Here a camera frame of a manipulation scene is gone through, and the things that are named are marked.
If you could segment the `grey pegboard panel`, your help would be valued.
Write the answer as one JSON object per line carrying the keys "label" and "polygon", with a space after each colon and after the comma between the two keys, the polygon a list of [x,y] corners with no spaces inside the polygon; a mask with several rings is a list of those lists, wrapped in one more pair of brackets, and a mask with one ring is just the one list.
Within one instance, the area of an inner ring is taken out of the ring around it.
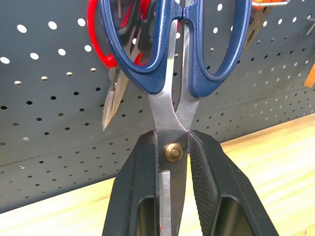
{"label": "grey pegboard panel", "polygon": [[[102,129],[108,69],[92,49],[88,0],[0,0],[0,214],[117,174],[154,128],[148,98],[128,84]],[[303,83],[315,63],[315,0],[267,16],[192,128],[219,142],[315,113]]]}

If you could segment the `orange tool piece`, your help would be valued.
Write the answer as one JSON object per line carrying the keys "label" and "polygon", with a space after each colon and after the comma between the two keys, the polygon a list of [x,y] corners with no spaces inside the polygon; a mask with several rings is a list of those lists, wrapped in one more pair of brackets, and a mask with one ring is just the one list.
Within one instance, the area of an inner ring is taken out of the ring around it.
{"label": "orange tool piece", "polygon": [[315,84],[315,63],[313,64],[303,86],[304,87],[308,87],[308,88],[312,88]]}

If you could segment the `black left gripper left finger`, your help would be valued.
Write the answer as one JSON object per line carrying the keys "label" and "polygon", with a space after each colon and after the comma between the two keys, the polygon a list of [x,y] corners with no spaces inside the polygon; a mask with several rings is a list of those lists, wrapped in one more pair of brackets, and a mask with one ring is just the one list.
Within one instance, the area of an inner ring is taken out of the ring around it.
{"label": "black left gripper left finger", "polygon": [[159,236],[158,139],[139,137],[116,176],[102,236]]}

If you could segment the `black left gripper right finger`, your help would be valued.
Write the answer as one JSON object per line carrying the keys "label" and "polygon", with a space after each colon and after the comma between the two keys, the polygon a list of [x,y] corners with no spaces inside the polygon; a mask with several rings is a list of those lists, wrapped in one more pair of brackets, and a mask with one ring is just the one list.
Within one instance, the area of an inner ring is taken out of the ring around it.
{"label": "black left gripper right finger", "polygon": [[279,236],[250,180],[219,142],[193,130],[188,146],[203,236]]}

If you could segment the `orange and black pliers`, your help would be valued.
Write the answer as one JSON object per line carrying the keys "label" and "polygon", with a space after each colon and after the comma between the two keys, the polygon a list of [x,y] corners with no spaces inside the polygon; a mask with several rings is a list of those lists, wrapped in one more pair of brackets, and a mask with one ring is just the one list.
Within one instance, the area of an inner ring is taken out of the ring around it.
{"label": "orange and black pliers", "polygon": [[[277,1],[289,1],[290,0],[252,0],[253,2],[277,2]],[[248,34],[244,44],[244,50],[246,50],[255,40],[263,27],[264,22],[267,20],[267,16],[270,14],[274,7],[257,7],[252,5],[251,17],[249,22]]]}

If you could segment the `blue handled scissors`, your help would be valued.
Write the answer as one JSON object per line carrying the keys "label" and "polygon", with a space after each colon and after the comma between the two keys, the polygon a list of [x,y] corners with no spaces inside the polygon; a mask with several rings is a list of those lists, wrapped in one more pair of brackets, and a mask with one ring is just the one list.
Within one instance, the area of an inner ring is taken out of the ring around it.
{"label": "blue handled scissors", "polygon": [[[252,0],[235,0],[233,30],[227,52],[212,74],[204,62],[205,0],[157,0],[150,61],[134,64],[114,27],[110,0],[100,0],[101,15],[112,52],[127,77],[148,95],[158,147],[159,220],[161,236],[178,236],[182,220],[188,132],[201,98],[214,92],[230,75],[242,53]],[[182,87],[177,107],[172,102],[173,67],[178,24],[184,25]]]}

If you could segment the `red handled scissors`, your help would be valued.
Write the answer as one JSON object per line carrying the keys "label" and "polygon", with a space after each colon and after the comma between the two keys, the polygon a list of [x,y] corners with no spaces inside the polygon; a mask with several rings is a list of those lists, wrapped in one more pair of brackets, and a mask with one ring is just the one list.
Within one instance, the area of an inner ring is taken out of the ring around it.
{"label": "red handled scissors", "polygon": [[[118,35],[128,57],[137,65],[145,65],[152,51],[153,26],[155,20],[156,0],[131,0],[126,12],[118,3],[118,17],[121,23]],[[89,0],[87,8],[88,32],[92,46],[108,68],[111,82],[103,106],[102,129],[105,130],[115,116],[128,84],[128,78],[118,67],[111,52],[106,49],[107,39],[100,17],[100,0]]]}

